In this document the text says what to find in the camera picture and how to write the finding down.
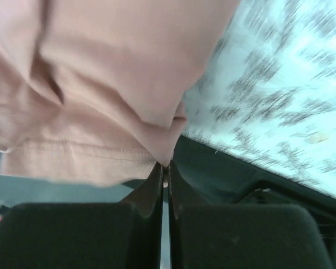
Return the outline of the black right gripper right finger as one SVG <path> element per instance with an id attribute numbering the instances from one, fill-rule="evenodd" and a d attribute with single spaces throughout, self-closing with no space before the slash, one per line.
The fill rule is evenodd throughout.
<path id="1" fill-rule="evenodd" d="M 212 205 L 167 171 L 172 268 L 332 268 L 318 226 L 298 205 Z"/>

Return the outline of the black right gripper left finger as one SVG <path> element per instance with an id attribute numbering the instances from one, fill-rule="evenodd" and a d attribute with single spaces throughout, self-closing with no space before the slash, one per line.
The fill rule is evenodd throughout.
<path id="1" fill-rule="evenodd" d="M 164 168 L 117 203 L 24 203 L 0 222 L 0 268 L 159 268 Z"/>

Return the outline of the pink t shirt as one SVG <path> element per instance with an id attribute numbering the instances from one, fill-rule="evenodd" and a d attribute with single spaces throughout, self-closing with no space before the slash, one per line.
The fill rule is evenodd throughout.
<path id="1" fill-rule="evenodd" d="M 0 175 L 108 187 L 168 166 L 238 1 L 0 1 Z"/>

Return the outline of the floral patterned table mat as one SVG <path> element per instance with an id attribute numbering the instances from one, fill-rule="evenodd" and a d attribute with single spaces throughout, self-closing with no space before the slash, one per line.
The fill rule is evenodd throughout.
<path id="1" fill-rule="evenodd" d="M 242 1 L 183 135 L 336 198 L 336 1 Z"/>

